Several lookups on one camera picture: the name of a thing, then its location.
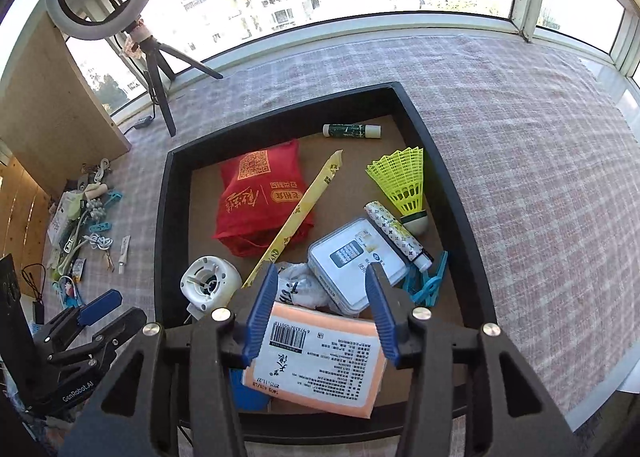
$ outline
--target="red drawstring bag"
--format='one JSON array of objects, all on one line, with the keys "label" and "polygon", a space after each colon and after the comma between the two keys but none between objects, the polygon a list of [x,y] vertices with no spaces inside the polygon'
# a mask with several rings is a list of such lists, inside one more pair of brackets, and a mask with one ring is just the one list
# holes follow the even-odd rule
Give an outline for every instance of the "red drawstring bag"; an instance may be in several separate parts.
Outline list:
[{"label": "red drawstring bag", "polygon": [[[225,161],[220,172],[225,190],[213,238],[236,257],[261,257],[306,191],[298,140]],[[313,225],[309,213],[289,243],[304,240]]]}]

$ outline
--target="shuttlecock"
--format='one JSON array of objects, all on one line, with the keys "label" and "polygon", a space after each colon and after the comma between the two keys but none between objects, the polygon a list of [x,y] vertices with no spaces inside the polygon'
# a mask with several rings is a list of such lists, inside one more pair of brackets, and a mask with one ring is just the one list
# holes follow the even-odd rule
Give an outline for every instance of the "shuttlecock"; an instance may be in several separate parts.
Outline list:
[{"label": "shuttlecock", "polygon": [[402,214],[402,225],[413,235],[424,233],[428,217],[422,209],[422,148],[396,150],[373,161],[367,173]]}]

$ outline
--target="checkered fabric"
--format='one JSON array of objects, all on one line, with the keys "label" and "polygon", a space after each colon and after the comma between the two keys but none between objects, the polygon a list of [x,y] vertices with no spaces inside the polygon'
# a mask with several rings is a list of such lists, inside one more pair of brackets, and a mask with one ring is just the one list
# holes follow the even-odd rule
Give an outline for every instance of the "checkered fabric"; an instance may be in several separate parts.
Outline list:
[{"label": "checkered fabric", "polygon": [[[131,235],[129,263],[123,276],[110,274],[85,249],[84,299],[113,287],[126,307],[154,317],[154,234],[169,150],[288,104],[394,81],[449,169],[498,322],[567,412],[640,333],[640,148],[576,56],[520,40],[326,46],[185,88],[170,102],[177,136],[162,119],[132,130],[131,152],[112,164],[108,183],[124,199],[110,210],[111,234],[116,244]],[[46,293],[47,316],[58,310]]]}]

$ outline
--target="window frame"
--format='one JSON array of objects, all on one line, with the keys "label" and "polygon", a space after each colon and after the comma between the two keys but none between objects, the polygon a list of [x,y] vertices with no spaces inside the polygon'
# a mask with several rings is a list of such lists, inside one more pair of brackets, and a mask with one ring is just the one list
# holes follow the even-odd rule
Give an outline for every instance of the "window frame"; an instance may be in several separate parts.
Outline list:
[{"label": "window frame", "polygon": [[[576,53],[584,58],[613,67],[626,77],[628,84],[632,85],[632,88],[636,91],[635,93],[640,95],[640,88],[632,79],[632,75],[640,64],[640,9],[634,0],[618,0],[618,2],[622,4],[624,11],[616,38],[609,52],[604,52],[561,32],[537,27],[536,22],[542,8],[542,0],[513,0],[508,18],[458,12],[393,12],[346,16],[335,20],[285,28],[267,36],[242,42],[231,49],[206,58],[203,63],[216,70],[224,71],[244,62],[253,62],[261,56],[267,56],[302,44],[332,39],[337,36],[402,29],[408,32],[417,29],[423,29],[428,32],[432,32],[435,29],[447,30],[447,32],[450,29],[460,29],[472,33],[495,32],[502,36],[504,34],[518,34],[527,42]],[[105,7],[109,6],[108,0],[90,0],[85,9],[92,19],[102,20],[104,15],[108,13]],[[98,8],[97,14],[94,13],[95,8]],[[113,39],[108,39],[108,41],[114,50],[119,50]],[[146,86],[144,78],[140,79],[141,76],[138,77],[139,73],[133,66],[133,63],[135,63],[142,69],[144,68],[144,63],[133,60],[129,62],[128,59],[125,60],[125,63],[132,69],[139,81]],[[177,72],[177,78],[173,83],[163,77],[163,82],[169,93],[184,86],[182,80],[198,79],[198,75],[189,74],[191,69],[193,68],[187,67],[183,71]],[[146,105],[148,106],[150,104],[148,94],[139,96],[136,100],[130,101],[114,112],[113,116],[118,114],[116,122],[128,119],[127,116],[134,109],[131,108],[126,112],[124,110],[128,106],[140,106],[139,101],[135,105],[132,105],[132,103],[144,97],[146,97]]]}]

